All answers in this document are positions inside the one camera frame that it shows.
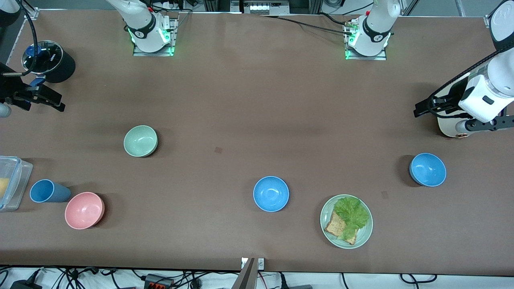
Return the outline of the blue bowl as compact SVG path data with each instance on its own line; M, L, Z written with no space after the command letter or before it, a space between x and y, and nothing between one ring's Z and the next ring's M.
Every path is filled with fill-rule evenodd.
M256 182L252 195L259 209L264 212L279 212L288 204L290 189L283 179L265 176Z
M447 177L444 162L431 153L421 153L415 156L410 162L409 173L416 183L426 187L442 185Z

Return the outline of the green bowl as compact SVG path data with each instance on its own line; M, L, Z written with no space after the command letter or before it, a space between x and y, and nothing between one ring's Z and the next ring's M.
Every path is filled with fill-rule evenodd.
M123 147L133 157L147 157L154 153L158 146L158 135L150 126L136 126L125 135Z

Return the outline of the pink bowl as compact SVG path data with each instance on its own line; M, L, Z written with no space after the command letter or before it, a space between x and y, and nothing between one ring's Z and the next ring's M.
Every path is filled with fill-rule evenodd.
M74 196L65 209L65 221L70 228L88 229L104 216L103 199L93 192L83 192Z

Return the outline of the cream white toaster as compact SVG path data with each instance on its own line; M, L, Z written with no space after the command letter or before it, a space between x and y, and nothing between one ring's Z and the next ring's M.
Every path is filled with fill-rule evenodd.
M453 96L454 94L459 96L464 93L466 88L467 80L463 77L461 80L455 81L451 86L444 88L438 94L436 94L436 98L443 98L446 95ZM447 137L451 138L466 138L473 134L468 130L465 130L465 122L468 121L468 118L448 118L442 119L438 118L438 125L440 131Z

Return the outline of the glass lid blue knob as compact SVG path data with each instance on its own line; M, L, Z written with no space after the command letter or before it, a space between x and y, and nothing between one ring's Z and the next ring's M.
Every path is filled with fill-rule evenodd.
M37 42L37 47L33 44L28 46L21 57L21 62L26 71L32 68L33 74L45 74L55 69L62 57L62 46L57 42L45 40Z

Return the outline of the clear plastic container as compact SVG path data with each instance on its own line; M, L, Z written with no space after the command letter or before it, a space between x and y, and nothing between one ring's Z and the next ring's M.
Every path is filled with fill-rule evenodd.
M15 156L0 156L0 178L9 178L5 196L0 200L0 212L14 212L20 206L33 165Z

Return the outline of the blue cup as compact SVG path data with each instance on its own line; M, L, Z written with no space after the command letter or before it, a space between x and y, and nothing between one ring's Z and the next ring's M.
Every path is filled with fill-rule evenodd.
M58 203L68 201L71 190L49 179L41 179L33 184L29 195L35 203Z

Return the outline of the green lettuce leaf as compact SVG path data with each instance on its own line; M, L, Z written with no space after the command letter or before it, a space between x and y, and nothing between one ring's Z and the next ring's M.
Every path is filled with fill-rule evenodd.
M334 211L345 222L345 228L338 239L347 242L357 236L358 230L363 228L369 219L369 214L360 199L352 196L339 199L334 205Z

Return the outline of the green plate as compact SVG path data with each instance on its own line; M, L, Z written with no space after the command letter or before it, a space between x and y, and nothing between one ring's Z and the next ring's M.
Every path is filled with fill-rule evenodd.
M334 245L338 248L342 248L342 249L355 249L355 248L359 248L359 247L363 246L368 241L368 239L371 237L371 233L372 233L373 227L374 227L374 222L373 222L373 217L371 215L371 211L369 210L369 207L360 199L360 201L362 202L362 205L365 207L365 209L367 210L367 212L369 214L369 219L368 219L366 225L363 228L359 229L359 231L357 233L357 239L356 239L355 245L349 245L347 242L338 240L335 236L324 231L325 227L327 226L327 223L329 222L332 211L334 210L335 203L339 199L343 199L343 198L349 197L349 196L352 196L352 195L342 194L342 195L336 195L336 196L331 197L323 205L321 212L320 212L320 226L321 226L323 235L325 236L325 238L327 238L327 240L329 242L332 243L332 245Z

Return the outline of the brown bread slice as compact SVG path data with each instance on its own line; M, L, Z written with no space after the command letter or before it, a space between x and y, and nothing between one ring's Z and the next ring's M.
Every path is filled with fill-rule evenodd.
M333 210L324 231L335 236L338 240L347 242L349 245L355 245L359 228L354 225L348 225Z

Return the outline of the grey electronics box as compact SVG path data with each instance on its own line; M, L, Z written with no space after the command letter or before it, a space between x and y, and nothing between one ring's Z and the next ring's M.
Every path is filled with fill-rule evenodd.
M288 0L243 0L244 13L255 15L285 15L290 13Z

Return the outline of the black box red buttons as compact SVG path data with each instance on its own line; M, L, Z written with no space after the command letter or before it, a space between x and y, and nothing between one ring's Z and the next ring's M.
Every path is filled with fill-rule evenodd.
M147 274L144 281L143 289L171 289L174 284L173 278L155 274Z

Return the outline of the grey metal pole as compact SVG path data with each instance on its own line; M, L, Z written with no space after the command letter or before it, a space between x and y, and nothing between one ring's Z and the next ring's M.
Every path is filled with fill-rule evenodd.
M248 258L231 289L256 289L258 258Z

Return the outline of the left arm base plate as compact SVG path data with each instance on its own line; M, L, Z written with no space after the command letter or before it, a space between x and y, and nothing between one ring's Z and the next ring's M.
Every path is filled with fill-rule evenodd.
M359 31L358 19L346 21L343 26L343 31L349 32L350 35L345 35L345 60L367 60L367 61L385 61L387 60L387 41L384 42L380 53L377 55L362 55L356 51L356 43L361 35Z

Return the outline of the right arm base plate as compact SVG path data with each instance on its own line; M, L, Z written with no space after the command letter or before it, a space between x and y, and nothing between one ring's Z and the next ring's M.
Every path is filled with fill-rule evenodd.
M142 51L139 46L136 45L135 40L133 41L133 55L134 56L146 56L146 57L172 57L175 53L175 44L177 38L178 19L171 18L169 24L165 26L167 29L157 29L160 33L160 40L163 42L163 46L158 51L146 52Z

